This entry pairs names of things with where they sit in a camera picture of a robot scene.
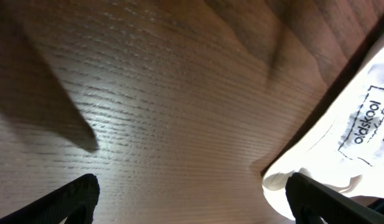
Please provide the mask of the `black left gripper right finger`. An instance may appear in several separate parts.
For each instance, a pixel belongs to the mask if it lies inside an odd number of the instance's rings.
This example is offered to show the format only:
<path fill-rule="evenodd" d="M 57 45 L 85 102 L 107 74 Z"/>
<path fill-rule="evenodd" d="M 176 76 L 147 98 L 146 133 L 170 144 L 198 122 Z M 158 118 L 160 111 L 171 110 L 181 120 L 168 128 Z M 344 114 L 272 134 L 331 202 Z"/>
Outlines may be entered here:
<path fill-rule="evenodd" d="M 296 224 L 384 224 L 384 215 L 365 207 L 310 177 L 294 173 L 286 198 Z"/>

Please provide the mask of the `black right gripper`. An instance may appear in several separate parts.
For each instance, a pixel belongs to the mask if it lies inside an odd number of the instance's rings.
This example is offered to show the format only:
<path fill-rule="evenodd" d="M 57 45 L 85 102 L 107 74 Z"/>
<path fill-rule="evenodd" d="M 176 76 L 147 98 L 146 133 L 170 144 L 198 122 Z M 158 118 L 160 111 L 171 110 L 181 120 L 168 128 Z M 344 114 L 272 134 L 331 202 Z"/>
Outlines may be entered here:
<path fill-rule="evenodd" d="M 378 200 L 374 201 L 368 206 L 368 208 L 384 215 L 384 198 L 379 198 Z"/>

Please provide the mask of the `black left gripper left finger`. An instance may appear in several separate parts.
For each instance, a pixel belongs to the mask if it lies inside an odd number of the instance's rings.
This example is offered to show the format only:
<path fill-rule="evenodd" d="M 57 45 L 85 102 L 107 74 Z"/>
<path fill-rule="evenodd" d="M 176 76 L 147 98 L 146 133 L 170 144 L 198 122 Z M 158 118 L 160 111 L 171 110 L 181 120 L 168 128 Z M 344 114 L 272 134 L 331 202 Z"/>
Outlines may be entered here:
<path fill-rule="evenodd" d="M 0 218 L 0 224 L 92 224 L 99 195 L 97 177 L 85 174 Z"/>

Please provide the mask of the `white t-shirt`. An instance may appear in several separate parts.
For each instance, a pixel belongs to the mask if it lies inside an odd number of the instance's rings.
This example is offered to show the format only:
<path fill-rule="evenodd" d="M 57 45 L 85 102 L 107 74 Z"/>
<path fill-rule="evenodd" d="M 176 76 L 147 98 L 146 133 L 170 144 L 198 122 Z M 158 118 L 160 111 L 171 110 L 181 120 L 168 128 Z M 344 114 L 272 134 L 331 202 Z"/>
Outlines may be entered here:
<path fill-rule="evenodd" d="M 265 199 L 290 220 L 286 182 L 295 172 L 348 198 L 384 198 L 384 34 L 314 126 L 263 175 Z"/>

